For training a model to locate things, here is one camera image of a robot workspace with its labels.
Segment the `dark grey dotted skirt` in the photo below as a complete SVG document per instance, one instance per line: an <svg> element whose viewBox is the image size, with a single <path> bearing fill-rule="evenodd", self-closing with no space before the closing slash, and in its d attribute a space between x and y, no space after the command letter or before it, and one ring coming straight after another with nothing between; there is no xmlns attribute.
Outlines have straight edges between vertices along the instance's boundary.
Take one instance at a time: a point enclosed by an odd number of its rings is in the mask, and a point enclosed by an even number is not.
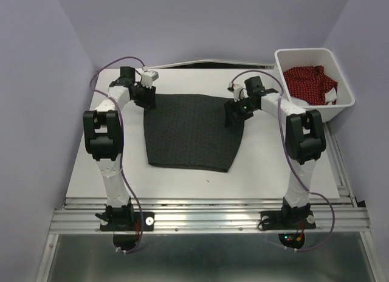
<svg viewBox="0 0 389 282"><path fill-rule="evenodd" d="M226 98L157 94L143 113L148 163L155 167L226 173L244 134L244 124L225 126Z"/></svg>

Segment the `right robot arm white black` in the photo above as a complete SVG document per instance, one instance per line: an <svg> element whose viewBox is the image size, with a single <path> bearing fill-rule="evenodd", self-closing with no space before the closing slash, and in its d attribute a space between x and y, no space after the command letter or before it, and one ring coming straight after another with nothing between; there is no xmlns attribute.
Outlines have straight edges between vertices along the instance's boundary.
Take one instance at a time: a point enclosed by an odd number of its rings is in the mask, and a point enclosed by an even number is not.
<svg viewBox="0 0 389 282"><path fill-rule="evenodd" d="M315 228L309 202L313 170L326 149L321 113L305 110L287 101L275 89L263 86L260 77L251 77L238 85L230 82L233 99L224 105L225 126L244 123L255 111L263 111L278 120L284 155L290 168L289 184L279 211L262 211L258 228L265 230Z"/></svg>

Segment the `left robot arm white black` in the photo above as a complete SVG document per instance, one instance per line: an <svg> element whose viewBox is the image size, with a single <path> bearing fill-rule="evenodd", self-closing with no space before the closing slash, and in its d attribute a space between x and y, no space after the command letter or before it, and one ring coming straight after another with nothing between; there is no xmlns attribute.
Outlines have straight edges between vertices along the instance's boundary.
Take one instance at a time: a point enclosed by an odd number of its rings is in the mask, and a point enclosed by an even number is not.
<svg viewBox="0 0 389 282"><path fill-rule="evenodd" d="M154 82L156 71L143 68L140 80L138 71L121 67L118 79L111 82L105 99L93 110L83 113L84 142L88 154L96 161L107 195L103 213L96 216L102 231L138 231L143 221L140 212L134 211L129 183L123 175L124 129L122 109L133 101L143 109L156 108Z"/></svg>

